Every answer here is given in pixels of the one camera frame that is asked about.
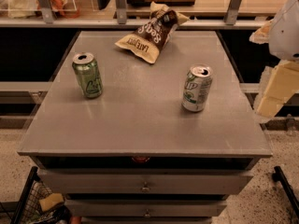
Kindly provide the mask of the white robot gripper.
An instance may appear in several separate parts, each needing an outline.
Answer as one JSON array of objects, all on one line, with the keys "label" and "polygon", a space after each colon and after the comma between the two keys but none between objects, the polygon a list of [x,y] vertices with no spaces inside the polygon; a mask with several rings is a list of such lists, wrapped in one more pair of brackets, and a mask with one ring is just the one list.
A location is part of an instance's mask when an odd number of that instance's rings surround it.
[{"label": "white robot gripper", "polygon": [[269,44],[272,55],[281,59],[262,72],[254,111],[273,118],[299,91],[299,0],[288,0],[273,20],[267,21],[249,37],[255,44]]}]

